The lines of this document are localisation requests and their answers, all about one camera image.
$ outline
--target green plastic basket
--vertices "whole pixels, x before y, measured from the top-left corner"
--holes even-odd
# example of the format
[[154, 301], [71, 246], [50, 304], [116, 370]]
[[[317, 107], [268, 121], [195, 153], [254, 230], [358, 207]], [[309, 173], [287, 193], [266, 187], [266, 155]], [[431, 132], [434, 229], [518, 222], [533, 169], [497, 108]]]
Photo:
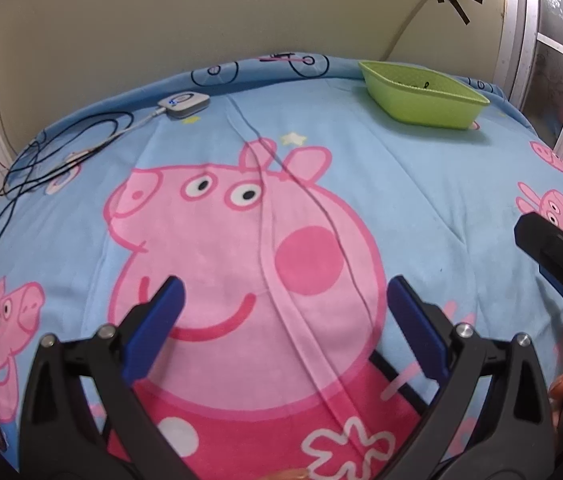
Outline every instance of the green plastic basket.
[[466, 130], [490, 101], [441, 72], [398, 63], [359, 63], [373, 99], [402, 123]]

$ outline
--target bed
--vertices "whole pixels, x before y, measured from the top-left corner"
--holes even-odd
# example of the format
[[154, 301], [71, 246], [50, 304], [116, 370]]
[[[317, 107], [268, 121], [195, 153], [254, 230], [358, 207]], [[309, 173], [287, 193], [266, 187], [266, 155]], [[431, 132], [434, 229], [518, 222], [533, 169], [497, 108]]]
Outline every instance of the bed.
[[[385, 465], [436, 392], [386, 307], [398, 274], [484, 336], [527, 332], [546, 381], [563, 371], [563, 300], [513, 235], [531, 211], [563, 229], [563, 162], [500, 89], [459, 79], [491, 101], [467, 131], [392, 120], [356, 60], [283, 53], [180, 74], [41, 132], [0, 203], [11, 463], [40, 337], [90, 337], [171, 274], [186, 307], [135, 391], [202, 479], [306, 467], [315, 480], [367, 480]], [[210, 94], [209, 108], [148, 119], [187, 90]], [[33, 187], [13, 206], [21, 186]], [[114, 435], [110, 449], [124, 456]]]

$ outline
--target white flower print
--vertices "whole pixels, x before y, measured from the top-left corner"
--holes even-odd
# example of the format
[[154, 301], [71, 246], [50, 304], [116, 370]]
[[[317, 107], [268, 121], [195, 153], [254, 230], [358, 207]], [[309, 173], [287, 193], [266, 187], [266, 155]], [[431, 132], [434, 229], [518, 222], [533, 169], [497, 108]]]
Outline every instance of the white flower print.
[[[323, 476], [315, 473], [315, 471], [333, 459], [333, 453], [330, 451], [324, 451], [321, 449], [315, 449], [313, 443], [318, 437], [326, 437], [332, 440], [335, 444], [339, 446], [345, 446], [349, 442], [351, 435], [351, 430], [353, 428], [357, 429], [357, 434], [359, 435], [359, 441], [363, 446], [367, 448], [366, 453], [364, 453], [363, 463], [361, 465], [361, 476], [357, 476], [357, 464], [348, 460], [341, 464], [337, 473], [333, 476]], [[378, 441], [383, 440], [388, 444], [388, 451], [382, 452], [376, 447], [373, 447]], [[322, 428], [320, 430], [312, 431], [301, 443], [301, 450], [309, 456], [316, 458], [315, 462], [308, 466], [310, 471], [310, 477], [312, 480], [341, 480], [341, 478], [346, 477], [347, 480], [370, 480], [370, 463], [373, 459], [379, 460], [380, 462], [388, 462], [395, 452], [395, 435], [389, 431], [380, 431], [372, 436], [367, 435], [366, 428], [364, 428], [363, 423], [356, 416], [351, 416], [343, 426], [343, 433], [338, 434], [333, 430], [328, 430]]]

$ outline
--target finger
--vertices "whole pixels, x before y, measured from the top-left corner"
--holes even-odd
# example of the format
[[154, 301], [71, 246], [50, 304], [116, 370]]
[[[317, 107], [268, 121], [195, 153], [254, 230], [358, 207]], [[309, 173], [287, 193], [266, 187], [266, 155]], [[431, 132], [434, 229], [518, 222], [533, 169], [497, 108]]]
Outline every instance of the finger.
[[307, 480], [308, 476], [308, 469], [288, 469], [265, 476], [260, 480]]
[[548, 395], [555, 400], [563, 400], [563, 374], [551, 385]]
[[553, 412], [553, 427], [557, 429], [559, 427], [559, 416], [561, 412]]

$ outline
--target pig snout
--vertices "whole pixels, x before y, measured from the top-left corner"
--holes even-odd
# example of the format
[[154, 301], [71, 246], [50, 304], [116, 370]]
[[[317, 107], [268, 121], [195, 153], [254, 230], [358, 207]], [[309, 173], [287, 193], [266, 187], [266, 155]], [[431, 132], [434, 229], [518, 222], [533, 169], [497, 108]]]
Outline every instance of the pig snout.
[[17, 324], [27, 333], [33, 333], [39, 326], [39, 311], [44, 304], [44, 292], [36, 283], [26, 287], [22, 295]]
[[108, 199], [104, 209], [106, 221], [110, 224], [116, 218], [128, 218], [139, 211], [161, 187], [163, 178], [161, 171], [133, 170]]

